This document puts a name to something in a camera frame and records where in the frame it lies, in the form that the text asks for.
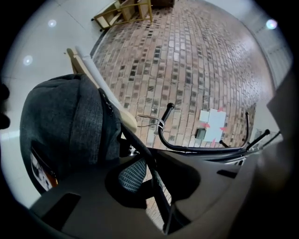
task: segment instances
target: ceiling light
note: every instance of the ceiling light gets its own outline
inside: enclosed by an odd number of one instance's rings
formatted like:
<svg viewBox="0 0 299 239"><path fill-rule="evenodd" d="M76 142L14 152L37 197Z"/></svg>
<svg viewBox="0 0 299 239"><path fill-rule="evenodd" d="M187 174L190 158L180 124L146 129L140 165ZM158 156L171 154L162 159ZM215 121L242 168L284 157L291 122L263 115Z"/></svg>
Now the ceiling light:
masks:
<svg viewBox="0 0 299 239"><path fill-rule="evenodd" d="M33 61L33 58L32 56L25 56L24 59L23 59L23 64L24 65L30 65Z"/></svg>
<svg viewBox="0 0 299 239"><path fill-rule="evenodd" d="M53 27L55 27L56 26L56 21L55 20L50 20L50 21L48 21L48 26L50 27L50 28L53 28Z"/></svg>
<svg viewBox="0 0 299 239"><path fill-rule="evenodd" d="M273 19L269 19L267 22L266 22L266 26L268 29L275 29L277 27L277 21L273 20Z"/></svg>

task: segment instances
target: white tile floor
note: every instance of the white tile floor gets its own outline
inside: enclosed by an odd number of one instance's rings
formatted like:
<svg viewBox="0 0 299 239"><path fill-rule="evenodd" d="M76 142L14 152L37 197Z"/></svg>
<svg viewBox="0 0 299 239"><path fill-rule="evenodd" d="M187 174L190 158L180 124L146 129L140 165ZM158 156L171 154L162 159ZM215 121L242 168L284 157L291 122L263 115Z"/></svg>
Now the white tile floor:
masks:
<svg viewBox="0 0 299 239"><path fill-rule="evenodd" d="M19 144L21 111L29 91L38 83L71 74L65 54L76 45L90 52L101 32L91 19L112 0L49 0L31 17L17 36L2 69L1 77L10 89L6 115L8 129L0 131L1 167L15 198L27 207L38 199L25 170ZM49 27L48 21L56 26ZM25 66L25 56L32 64Z"/></svg>

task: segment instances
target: brick floor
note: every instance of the brick floor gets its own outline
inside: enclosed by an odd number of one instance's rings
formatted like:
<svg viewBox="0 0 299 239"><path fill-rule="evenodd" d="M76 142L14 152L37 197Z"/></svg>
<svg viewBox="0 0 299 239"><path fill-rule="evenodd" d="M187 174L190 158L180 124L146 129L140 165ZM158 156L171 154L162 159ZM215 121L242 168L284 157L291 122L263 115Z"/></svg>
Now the brick floor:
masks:
<svg viewBox="0 0 299 239"><path fill-rule="evenodd" d="M203 1L180 0L153 9L153 23L111 28L94 55L103 78L134 116L161 117L169 102L164 137L176 145L211 147L195 140L201 109L227 112L222 139L240 146L245 112L253 125L255 103L272 96L266 61L250 32L233 16ZM138 125L154 123L137 118ZM148 147L165 149L155 127L139 127Z"/></svg>

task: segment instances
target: brick pavement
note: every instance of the brick pavement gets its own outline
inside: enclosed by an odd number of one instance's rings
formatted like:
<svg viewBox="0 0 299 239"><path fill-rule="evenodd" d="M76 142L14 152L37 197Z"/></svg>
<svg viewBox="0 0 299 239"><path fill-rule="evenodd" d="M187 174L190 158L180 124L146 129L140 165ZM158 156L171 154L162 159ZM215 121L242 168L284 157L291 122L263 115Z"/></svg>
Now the brick pavement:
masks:
<svg viewBox="0 0 299 239"><path fill-rule="evenodd" d="M210 108L227 112L222 139L240 146L246 133L245 112L250 113L251 132L255 103L273 92L267 64L250 32L227 12L203 1L180 0L174 8L153 9L152 24L141 21L111 28L93 59L134 116L161 118L166 105L175 103L164 137L181 146L211 147L195 140L199 112ZM141 118L137 122L154 123ZM165 149L154 131L155 127L142 127L136 134L148 147ZM154 199L147 204L148 215L161 228Z"/></svg>

